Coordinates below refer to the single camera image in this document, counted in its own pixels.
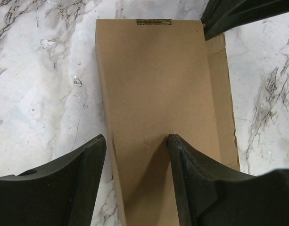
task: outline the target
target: cardboard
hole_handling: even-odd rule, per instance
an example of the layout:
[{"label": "cardboard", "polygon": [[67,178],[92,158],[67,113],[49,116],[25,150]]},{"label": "cardboard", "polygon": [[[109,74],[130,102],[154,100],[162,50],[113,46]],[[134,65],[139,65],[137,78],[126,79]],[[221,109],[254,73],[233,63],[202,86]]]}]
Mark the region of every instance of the cardboard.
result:
[{"label": "cardboard", "polygon": [[206,43],[200,21],[97,20],[96,55],[121,223],[178,226],[168,134],[237,168],[224,37]]}]

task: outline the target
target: cardboard box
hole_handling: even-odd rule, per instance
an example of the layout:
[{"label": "cardboard box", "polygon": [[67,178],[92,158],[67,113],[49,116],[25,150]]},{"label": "cardboard box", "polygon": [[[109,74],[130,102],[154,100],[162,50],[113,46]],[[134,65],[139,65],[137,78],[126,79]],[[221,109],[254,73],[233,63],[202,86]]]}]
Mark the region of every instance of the cardboard box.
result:
[{"label": "cardboard box", "polygon": [[96,55],[123,226],[178,226],[165,141],[179,134],[235,169],[224,36],[200,21],[97,20]]}]

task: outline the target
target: white marble countertop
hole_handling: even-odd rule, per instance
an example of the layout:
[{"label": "white marble countertop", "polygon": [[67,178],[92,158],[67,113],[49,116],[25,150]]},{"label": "white marble countertop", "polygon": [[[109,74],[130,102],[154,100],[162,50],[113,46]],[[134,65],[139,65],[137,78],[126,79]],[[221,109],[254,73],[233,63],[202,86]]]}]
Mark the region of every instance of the white marble countertop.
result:
[{"label": "white marble countertop", "polygon": [[[97,18],[200,19],[206,0],[0,0],[0,176],[106,136]],[[289,13],[226,32],[241,170],[289,168]],[[117,226],[107,153],[94,226]]]}]

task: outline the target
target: black object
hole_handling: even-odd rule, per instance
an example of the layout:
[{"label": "black object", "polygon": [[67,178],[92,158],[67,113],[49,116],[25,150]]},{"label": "black object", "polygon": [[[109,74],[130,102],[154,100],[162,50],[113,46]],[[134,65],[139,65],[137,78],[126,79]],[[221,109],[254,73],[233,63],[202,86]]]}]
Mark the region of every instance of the black object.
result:
[{"label": "black object", "polygon": [[0,177],[0,226],[89,226],[105,155],[99,135],[45,165]]},{"label": "black object", "polygon": [[233,27],[289,12],[289,0],[209,0],[201,18],[205,39]]},{"label": "black object", "polygon": [[289,226],[289,169],[254,177],[171,134],[167,139],[181,226]]}]

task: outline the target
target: corrugated cardboard edge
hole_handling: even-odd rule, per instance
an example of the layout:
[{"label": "corrugated cardboard edge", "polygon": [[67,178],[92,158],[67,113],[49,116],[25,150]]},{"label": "corrugated cardboard edge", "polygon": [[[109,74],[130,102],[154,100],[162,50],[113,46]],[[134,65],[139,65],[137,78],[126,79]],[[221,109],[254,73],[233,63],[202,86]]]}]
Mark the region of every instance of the corrugated cardboard edge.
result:
[{"label": "corrugated cardboard edge", "polygon": [[206,41],[221,163],[239,171],[229,69],[224,34]]},{"label": "corrugated cardboard edge", "polygon": [[99,35],[96,33],[95,34],[96,58],[97,58],[99,80],[100,80],[100,86],[101,86],[101,92],[102,92],[102,101],[103,101],[104,113],[105,113],[105,118],[106,118],[107,137],[108,137],[107,142],[108,142],[108,148],[110,150],[110,155],[111,155],[112,173],[113,173],[116,201],[117,201],[117,206],[118,206],[118,215],[119,215],[119,219],[121,222],[121,226],[126,226],[124,202],[123,202],[122,191],[121,191],[120,180],[119,180],[119,173],[118,173],[115,146],[114,146],[114,138],[113,138],[113,132],[112,132],[112,127],[111,127],[111,121],[110,121],[111,116],[110,116],[110,110],[109,110],[108,101],[107,101],[107,89],[105,85],[106,84],[105,76],[104,76],[102,61],[100,57],[101,53],[100,53],[99,43],[100,43]]}]

